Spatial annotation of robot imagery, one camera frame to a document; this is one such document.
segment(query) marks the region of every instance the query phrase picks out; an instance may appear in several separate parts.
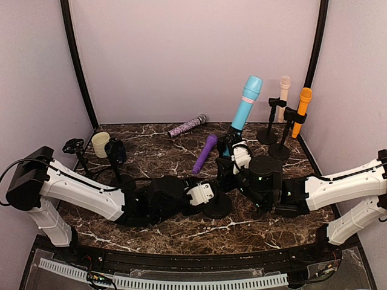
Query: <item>light blue microphone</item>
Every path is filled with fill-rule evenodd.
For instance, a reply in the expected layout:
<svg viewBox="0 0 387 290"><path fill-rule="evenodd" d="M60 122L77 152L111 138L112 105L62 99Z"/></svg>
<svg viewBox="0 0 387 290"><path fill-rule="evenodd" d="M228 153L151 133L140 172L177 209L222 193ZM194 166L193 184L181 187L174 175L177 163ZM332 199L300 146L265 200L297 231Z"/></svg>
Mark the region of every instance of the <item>light blue microphone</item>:
<svg viewBox="0 0 387 290"><path fill-rule="evenodd" d="M261 93L264 81L259 77L250 76L243 88L242 101L231 124L236 130L242 131L250 115L254 102Z"/></svg>

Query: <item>black stand base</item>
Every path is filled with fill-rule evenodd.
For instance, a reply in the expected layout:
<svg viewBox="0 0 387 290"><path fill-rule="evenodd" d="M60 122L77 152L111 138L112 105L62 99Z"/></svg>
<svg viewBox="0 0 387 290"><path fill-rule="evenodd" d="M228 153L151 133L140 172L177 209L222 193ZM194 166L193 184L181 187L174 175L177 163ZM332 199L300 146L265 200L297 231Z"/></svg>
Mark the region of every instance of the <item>black stand base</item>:
<svg viewBox="0 0 387 290"><path fill-rule="evenodd" d="M282 149L279 150L279 144L272 144L268 148L268 154L275 159L286 161L290 157L290 150L286 146L283 146Z"/></svg>
<svg viewBox="0 0 387 290"><path fill-rule="evenodd" d="M232 211L231 199L224 193L220 193L218 199L210 201L202 212L211 219L223 219Z"/></svg>
<svg viewBox="0 0 387 290"><path fill-rule="evenodd" d="M135 182L133 180L133 177L131 177L130 175L126 175L126 174L121 174L120 177L122 179L122 183L119 183L117 177L114 177L110 181L109 186L120 187L123 185L124 189L135 190Z"/></svg>
<svg viewBox="0 0 387 290"><path fill-rule="evenodd" d="M256 139L264 145L277 143L277 135L273 132L270 132L269 135L267 135L267 129L259 130L256 134Z"/></svg>

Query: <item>lavender wall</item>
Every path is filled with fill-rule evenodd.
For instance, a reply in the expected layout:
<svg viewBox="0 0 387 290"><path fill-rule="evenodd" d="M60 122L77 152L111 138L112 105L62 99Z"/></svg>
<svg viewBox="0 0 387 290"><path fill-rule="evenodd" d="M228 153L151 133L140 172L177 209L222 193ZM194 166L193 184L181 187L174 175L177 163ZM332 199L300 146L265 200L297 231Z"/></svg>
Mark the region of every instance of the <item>lavender wall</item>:
<svg viewBox="0 0 387 290"><path fill-rule="evenodd" d="M82 102L63 26L59 1L1 1L0 8L0 172L43 145L67 166L61 153L73 137L92 133ZM11 174L0 184L0 199ZM19 289L37 233L23 212L0 207L0 288Z"/></svg>
<svg viewBox="0 0 387 290"><path fill-rule="evenodd" d="M250 121L268 119L279 80L296 106L319 1L72 0L100 123L232 121L250 74L264 79Z"/></svg>
<svg viewBox="0 0 387 290"><path fill-rule="evenodd" d="M313 100L302 128L324 174L350 169L387 149L387 2L331 1ZM357 202L339 205L342 213ZM386 225L359 233L378 289L387 289Z"/></svg>

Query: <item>glittery microphone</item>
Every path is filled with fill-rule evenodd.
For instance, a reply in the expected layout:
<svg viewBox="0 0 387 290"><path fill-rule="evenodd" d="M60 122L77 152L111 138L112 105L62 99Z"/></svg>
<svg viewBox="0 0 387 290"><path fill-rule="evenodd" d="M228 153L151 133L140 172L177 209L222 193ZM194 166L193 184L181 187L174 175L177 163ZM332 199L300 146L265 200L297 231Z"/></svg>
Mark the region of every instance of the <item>glittery microphone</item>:
<svg viewBox="0 0 387 290"><path fill-rule="evenodd" d="M177 135L187 132L188 130L191 130L199 126L200 124L204 124L207 120L208 120L208 117L206 115L203 115L203 114L199 115L198 117L185 122L184 124L176 127L175 129L168 131L168 135L171 138L176 137Z"/></svg>
<svg viewBox="0 0 387 290"><path fill-rule="evenodd" d="M218 137L216 135L209 135L207 137L206 145L200 153L199 158L197 159L195 165L193 166L192 173L198 174L200 169L203 167L204 162L207 160L208 155L210 154L212 147L216 145Z"/></svg>

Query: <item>dark marble table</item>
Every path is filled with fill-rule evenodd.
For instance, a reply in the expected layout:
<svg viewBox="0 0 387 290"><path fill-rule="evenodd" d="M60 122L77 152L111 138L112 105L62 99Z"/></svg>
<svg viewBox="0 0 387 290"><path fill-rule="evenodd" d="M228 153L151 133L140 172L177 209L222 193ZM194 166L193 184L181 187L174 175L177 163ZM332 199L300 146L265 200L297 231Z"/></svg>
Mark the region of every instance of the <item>dark marble table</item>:
<svg viewBox="0 0 387 290"><path fill-rule="evenodd" d="M210 134L222 136L229 127L224 123L210 123L171 139L167 131L176 124L126 124L101 126L98 131L109 132L124 141L128 160L122 173L137 177L161 177L191 174L206 138ZM283 124L273 130L282 132ZM255 155L267 154L268 146L255 139L257 129L264 124L247 124L243 137ZM284 178L304 176L313 172L301 145L288 137L291 157L284 164ZM99 159L93 148L87 147L89 168L97 170L108 166L107 159ZM214 149L198 177L216 176ZM102 173L98 182L108 184L113 173ZM75 205L61 202L59 213L79 233L80 243L111 250L152 254L234 254L288 248L313 243L315 231L334 219L331 207L313 211L295 219L268 213L256 214L254 206L238 191L229 193L233 201L232 213L213 220L203 214L184 217L180 214L160 225L149 228L127 228L107 221L101 216Z"/></svg>

